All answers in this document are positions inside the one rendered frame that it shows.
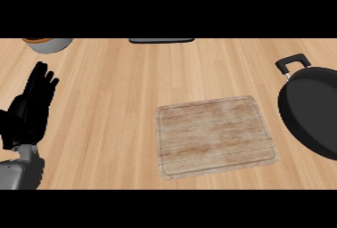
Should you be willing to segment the dark flat appliance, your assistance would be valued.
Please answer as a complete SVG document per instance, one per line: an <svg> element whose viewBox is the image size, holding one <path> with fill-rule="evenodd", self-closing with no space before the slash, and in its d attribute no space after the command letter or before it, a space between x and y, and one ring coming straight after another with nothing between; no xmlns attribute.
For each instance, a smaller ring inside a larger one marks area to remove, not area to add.
<svg viewBox="0 0 337 228"><path fill-rule="evenodd" d="M196 38L129 38L132 44L175 44L193 42Z"/></svg>

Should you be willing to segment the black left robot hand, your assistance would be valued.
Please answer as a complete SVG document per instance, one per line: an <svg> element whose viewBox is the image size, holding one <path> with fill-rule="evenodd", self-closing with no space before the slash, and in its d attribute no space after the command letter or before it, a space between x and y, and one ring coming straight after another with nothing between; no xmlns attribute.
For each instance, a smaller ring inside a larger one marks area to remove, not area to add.
<svg viewBox="0 0 337 228"><path fill-rule="evenodd" d="M36 144L44 139L58 82L48 64L39 61L23 94L15 97L8 110L0 110L5 150L13 150L21 144Z"/></svg>

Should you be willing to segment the grey bowl with brown contents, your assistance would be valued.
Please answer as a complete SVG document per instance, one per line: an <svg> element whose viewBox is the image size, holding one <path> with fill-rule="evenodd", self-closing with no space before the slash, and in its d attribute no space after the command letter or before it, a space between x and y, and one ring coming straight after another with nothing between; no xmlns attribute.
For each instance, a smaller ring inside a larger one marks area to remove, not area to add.
<svg viewBox="0 0 337 228"><path fill-rule="evenodd" d="M72 44L73 38L24 38L24 42L36 53L57 53Z"/></svg>

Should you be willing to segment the wooden cutting board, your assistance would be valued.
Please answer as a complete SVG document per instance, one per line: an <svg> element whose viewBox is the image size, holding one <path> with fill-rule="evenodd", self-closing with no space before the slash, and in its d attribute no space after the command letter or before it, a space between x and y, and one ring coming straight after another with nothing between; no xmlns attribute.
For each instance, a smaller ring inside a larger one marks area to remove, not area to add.
<svg viewBox="0 0 337 228"><path fill-rule="evenodd" d="M280 159L259 105L249 95L162 106L156 134L166 180L265 166Z"/></svg>

